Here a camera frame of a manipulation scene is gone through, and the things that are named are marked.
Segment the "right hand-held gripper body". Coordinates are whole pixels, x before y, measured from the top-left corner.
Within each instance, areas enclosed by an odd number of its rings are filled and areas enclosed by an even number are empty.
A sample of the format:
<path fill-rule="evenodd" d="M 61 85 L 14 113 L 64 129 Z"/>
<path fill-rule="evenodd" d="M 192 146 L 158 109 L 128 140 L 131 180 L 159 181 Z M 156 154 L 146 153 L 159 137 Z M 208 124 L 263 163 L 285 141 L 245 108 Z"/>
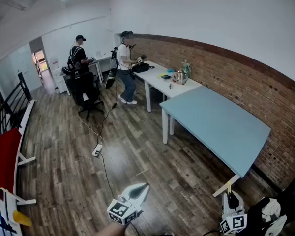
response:
<path fill-rule="evenodd" d="M 244 210 L 223 214 L 220 227 L 224 235 L 234 235 L 247 227 L 247 214 Z"/>

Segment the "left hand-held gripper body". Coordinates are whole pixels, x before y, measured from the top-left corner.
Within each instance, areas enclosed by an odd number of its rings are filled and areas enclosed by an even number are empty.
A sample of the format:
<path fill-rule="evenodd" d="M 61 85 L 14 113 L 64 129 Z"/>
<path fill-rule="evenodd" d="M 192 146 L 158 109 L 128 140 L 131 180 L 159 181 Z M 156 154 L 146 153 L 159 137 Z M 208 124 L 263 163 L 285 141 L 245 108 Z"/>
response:
<path fill-rule="evenodd" d="M 113 199 L 107 208 L 108 217 L 121 225 L 128 225 L 142 213 L 142 208 L 135 205 L 134 201 L 128 200 L 119 195 L 117 199 Z"/>

